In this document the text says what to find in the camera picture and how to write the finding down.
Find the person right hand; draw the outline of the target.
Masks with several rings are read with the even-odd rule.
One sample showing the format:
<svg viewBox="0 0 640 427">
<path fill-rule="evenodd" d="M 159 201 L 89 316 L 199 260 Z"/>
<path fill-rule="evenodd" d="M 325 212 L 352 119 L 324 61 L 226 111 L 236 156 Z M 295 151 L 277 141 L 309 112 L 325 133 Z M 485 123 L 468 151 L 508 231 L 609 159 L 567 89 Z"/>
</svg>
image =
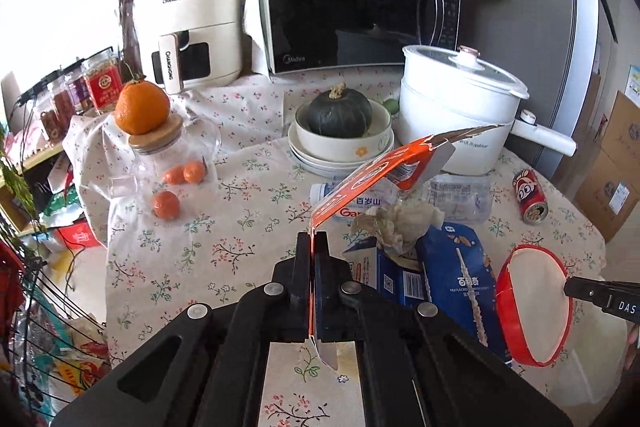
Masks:
<svg viewBox="0 0 640 427">
<path fill-rule="evenodd" d="M 639 325 L 634 324 L 629 331 L 627 341 L 627 351 L 625 355 L 624 361 L 624 371 L 628 372 L 631 369 L 631 365 L 634 364 L 634 359 L 636 358 L 637 352 L 639 350 Z"/>
</svg>

